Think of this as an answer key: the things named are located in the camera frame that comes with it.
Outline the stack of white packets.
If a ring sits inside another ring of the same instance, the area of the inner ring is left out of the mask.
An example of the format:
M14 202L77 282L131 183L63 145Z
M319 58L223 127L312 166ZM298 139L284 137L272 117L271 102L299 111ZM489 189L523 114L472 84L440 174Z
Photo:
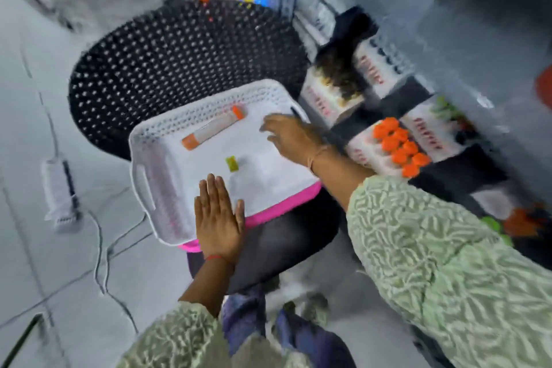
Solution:
M334 35L336 15L323 0L295 0L293 20L313 62L320 48Z

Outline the white tube with orange caps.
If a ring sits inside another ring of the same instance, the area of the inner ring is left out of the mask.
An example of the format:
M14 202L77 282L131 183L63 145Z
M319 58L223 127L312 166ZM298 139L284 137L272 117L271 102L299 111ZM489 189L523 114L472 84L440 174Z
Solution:
M229 128L238 121L243 120L245 116L246 113L241 107L236 105L232 106L229 111L219 114L203 127L184 137L182 139L182 145L188 151L194 150L226 128Z

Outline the orange and green packet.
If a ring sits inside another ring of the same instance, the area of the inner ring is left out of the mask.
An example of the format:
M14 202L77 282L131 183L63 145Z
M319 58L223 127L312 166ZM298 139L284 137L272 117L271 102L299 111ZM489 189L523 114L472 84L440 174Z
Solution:
M514 208L503 220L490 215L480 220L512 248L526 241L552 245L552 214L541 204L531 208Z

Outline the thin thread wristband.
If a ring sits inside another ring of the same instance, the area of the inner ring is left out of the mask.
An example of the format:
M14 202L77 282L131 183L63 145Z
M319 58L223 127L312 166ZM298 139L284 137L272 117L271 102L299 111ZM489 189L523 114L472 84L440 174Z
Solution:
M310 156L307 159L307 169L314 175L313 165L314 161L324 152L331 150L332 146L329 144L324 144L316 148L316 150L310 154Z

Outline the person's left hand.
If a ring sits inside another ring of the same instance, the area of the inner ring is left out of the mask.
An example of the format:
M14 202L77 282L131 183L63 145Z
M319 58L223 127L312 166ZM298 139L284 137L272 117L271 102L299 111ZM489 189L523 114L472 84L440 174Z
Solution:
M194 200L196 236L204 257L221 258L235 266L245 239L245 230L238 231L224 180L209 174L199 183L199 196Z

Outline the person's right hand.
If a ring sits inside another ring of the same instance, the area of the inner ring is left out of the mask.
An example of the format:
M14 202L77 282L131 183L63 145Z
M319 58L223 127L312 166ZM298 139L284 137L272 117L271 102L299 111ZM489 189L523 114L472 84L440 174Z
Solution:
M285 144L273 144L287 160L307 168L307 159L317 147L328 144L311 124L294 116L294 131Z

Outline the grey shelf board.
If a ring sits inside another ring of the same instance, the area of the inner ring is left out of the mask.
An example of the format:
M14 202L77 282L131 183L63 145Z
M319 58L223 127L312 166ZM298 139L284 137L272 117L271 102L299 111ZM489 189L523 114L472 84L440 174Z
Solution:
M470 118L508 170L552 203L552 0L355 0Z

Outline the black round stool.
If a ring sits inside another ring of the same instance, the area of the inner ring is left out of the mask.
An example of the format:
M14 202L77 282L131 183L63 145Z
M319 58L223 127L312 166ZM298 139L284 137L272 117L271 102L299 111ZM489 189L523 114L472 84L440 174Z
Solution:
M311 201L267 223L247 229L228 294L271 280L326 247L344 212L325 188Z

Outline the white box with red print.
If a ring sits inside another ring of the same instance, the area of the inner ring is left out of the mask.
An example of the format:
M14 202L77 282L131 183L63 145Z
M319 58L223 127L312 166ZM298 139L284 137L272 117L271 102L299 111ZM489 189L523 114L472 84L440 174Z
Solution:
M433 162L459 155L479 136L471 122L441 95L420 103L400 121Z
M332 128L352 117L363 104L364 96L355 91L350 99L342 96L341 89L322 75L310 69L300 92L300 100L322 120L327 128Z
M373 128L367 128L346 145L346 153L355 162L374 170L379 175L402 177L402 165L392 160L398 146L392 142L391 150L383 149L383 139L374 136Z
M413 66L393 47L372 36L360 41L353 53L353 65L371 88L384 99L414 74Z

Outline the white perforated plastic tray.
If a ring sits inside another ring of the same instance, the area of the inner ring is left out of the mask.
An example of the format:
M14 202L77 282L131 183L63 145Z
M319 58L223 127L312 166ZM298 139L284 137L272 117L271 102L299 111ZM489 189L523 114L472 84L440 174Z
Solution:
M203 144L188 151L182 139L232 106L246 116ZM131 180L156 238L176 246L169 218L193 221L199 183L208 174L221 176L235 206L245 202L245 217L258 213L320 180L307 168L283 158L259 132L266 115L296 112L308 117L285 87L271 79L255 81L217 93L155 116L136 126L129 136ZM238 172L225 159L235 156Z

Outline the pink plastic tray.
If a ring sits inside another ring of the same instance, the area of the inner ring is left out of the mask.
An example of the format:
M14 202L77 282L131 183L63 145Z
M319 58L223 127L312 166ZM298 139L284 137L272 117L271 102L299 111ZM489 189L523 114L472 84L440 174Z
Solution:
M258 213L245 217L245 229L249 230L259 225L263 225L271 220L278 218L289 211L293 211L297 207L306 204L313 200L321 191L321 182L316 182L304 190L286 198L285 200L272 205ZM199 253L202 251L199 242L196 239L196 229L192 226L193 221L176 217L169 218L167 224L175 237L176 246L180 249L190 252Z

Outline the black and green rod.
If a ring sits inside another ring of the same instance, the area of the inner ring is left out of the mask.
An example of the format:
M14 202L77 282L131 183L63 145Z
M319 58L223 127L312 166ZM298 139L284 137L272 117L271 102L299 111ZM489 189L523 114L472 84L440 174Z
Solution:
M11 364L16 359L23 346L31 336L31 333L39 326L43 325L44 321L45 316L43 313L37 313L32 317L31 321L29 322L21 336L17 339L16 343L14 344L2 364L0 364L0 368L10 368Z

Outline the person's left forearm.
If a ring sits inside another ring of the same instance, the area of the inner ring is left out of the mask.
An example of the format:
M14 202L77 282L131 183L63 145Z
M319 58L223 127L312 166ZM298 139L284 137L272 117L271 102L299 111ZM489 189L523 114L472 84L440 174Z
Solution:
M233 271L221 258L206 259L174 308L144 330L115 368L200 368L217 359L228 365L217 317Z

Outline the person's blue trousers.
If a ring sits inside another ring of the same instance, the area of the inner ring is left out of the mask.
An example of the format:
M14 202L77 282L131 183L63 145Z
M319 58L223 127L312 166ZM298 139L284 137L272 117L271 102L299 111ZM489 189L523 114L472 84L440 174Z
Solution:
M231 363L248 368L357 368L344 341L326 330L329 306L308 293L302 311L287 302L266 332L266 295L261 286L225 298L220 313Z

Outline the white power strip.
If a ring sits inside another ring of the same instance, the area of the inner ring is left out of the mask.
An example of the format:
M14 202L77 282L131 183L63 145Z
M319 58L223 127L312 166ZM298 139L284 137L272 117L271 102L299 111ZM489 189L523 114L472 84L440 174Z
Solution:
M80 230L82 214L68 162L59 157L41 164L41 180L47 211L44 220L59 233L76 233Z

